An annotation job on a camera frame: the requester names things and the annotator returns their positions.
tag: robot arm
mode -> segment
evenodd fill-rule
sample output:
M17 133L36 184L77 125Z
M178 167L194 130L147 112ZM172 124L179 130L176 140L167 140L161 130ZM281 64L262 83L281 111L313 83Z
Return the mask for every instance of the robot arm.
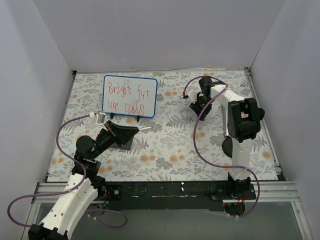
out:
M124 146L140 130L148 129L132 126L120 126L110 120L104 123L105 113L97 113L97 124L102 127L100 133L93 140L84 135L76 141L74 158L86 169L84 182L75 190L72 187L81 182L84 172L81 166L75 164L69 177L63 194L54 204L47 216L39 225L33 224L29 229L30 240L68 240L85 213L89 205L95 199L101 199L106 195L104 189L105 178L97 176L101 163L95 158L116 143L119 147Z
M199 80L201 92L195 91L188 94L192 103L190 108L199 116L204 106L223 89L226 84L222 81L213 82L210 76ZM233 166L249 167L250 152L253 141L260 131L260 120L263 119L265 111L258 108L254 98L244 98L230 89L226 89L216 99L223 110L223 135L222 143L224 153L232 158ZM200 120L204 120L211 110L211 105L205 109ZM230 182L230 193L241 194L249 189L249 172L241 168L231 168L228 181Z

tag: cable connector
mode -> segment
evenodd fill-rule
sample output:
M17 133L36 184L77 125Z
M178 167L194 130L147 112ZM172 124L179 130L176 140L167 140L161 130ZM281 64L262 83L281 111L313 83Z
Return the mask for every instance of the cable connector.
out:
M94 111L89 112L89 117L92 119L96 116L96 113Z
M182 96L183 96L183 99L187 99L189 97L188 95L186 95L185 91L182 92Z

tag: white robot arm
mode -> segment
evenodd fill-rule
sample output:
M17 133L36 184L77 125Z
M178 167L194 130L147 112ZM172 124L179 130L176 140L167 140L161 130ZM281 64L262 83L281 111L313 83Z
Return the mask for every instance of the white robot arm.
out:
M191 100L190 108L199 116L205 105L227 85L221 80L203 76L199 80L201 92L194 90L187 96ZM259 108L254 98L244 98L230 89L226 89L215 99L222 105L223 110L223 135L225 137L222 143L224 153L232 158L233 166L249 167L250 152L253 141L260 131L260 120L263 119L265 111ZM209 105L200 117L204 120L211 110ZM231 168L229 178L235 185L235 193L244 192L250 185L250 173L243 168Z

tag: table surface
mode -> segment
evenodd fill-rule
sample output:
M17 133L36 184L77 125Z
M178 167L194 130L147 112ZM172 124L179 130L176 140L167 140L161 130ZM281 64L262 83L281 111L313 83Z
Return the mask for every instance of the table surface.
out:
M203 162L195 152L192 140L197 115L189 108L190 101L182 98L186 83L197 76L211 75L229 84L235 93L253 96L250 83L242 70L164 71L112 73L118 76L155 78L158 81L156 112L153 118L116 115L113 122L126 126L153 127L134 136L130 151L109 148L96 158L101 162L98 175L106 181L210 181L226 180L228 168L216 168ZM66 107L64 122L102 109L105 73L77 74ZM198 81L190 89L200 91ZM65 126L59 143L71 156L76 140L82 135L96 138L100 129L93 119L85 118ZM214 102L212 110L197 128L196 141L201 154L210 162L230 165L231 158L222 151L222 107ZM277 180L275 157L266 129L261 124L250 154L249 167L259 180ZM67 182L74 164L54 147L47 182Z

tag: red handwritten text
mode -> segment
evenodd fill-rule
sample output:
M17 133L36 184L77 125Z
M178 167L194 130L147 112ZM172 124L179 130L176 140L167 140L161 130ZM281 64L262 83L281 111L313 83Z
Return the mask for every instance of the red handwritten text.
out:
M124 83L123 86L119 86L119 83L117 83L117 86L112 86L112 82L109 81L109 93L110 94L121 94L121 97L124 98L127 95L127 92L129 95L132 95L131 87L126 86L126 83Z
M137 114L140 116L144 116L145 115L144 109L145 109L145 106L143 104L140 104L139 101L137 100L133 100L133 104L128 104L128 103L124 104L124 110L129 115Z
M148 97L150 97L150 94L149 94L149 90L147 89L146 91L142 91L142 90L140 90L140 86L141 86L141 84L138 86L138 90L137 90L137 92L139 93L139 100L138 100L138 102L140 102L140 99L142 98L143 100L145 99L145 95L147 95Z
M117 102L108 100L108 106L109 106L109 108L118 111L118 103Z

